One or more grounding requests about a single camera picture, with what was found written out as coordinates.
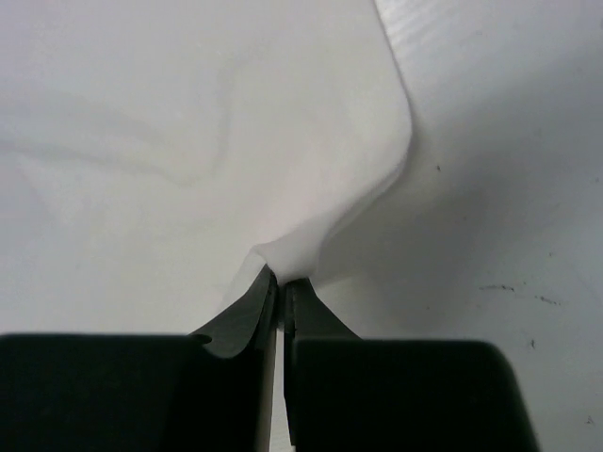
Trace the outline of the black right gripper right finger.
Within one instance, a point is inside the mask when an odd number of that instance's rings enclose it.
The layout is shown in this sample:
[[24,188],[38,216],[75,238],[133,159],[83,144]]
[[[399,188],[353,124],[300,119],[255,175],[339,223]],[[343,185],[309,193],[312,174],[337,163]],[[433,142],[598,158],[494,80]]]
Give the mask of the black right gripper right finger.
[[535,451],[515,374],[472,340],[363,339],[308,280],[282,289],[284,393],[298,451]]

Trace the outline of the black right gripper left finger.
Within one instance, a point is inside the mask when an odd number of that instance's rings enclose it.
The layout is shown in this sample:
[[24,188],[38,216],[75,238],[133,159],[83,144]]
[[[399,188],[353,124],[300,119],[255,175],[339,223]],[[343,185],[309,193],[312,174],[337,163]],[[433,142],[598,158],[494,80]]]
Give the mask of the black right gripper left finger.
[[264,451],[277,283],[268,268],[186,335],[5,334],[5,451]]

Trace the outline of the white t shirt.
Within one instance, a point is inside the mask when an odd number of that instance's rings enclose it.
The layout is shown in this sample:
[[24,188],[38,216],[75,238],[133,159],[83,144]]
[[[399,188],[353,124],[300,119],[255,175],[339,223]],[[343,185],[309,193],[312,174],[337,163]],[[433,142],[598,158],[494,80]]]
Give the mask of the white t shirt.
[[5,1],[1,338],[190,334],[312,272],[409,137],[371,1]]

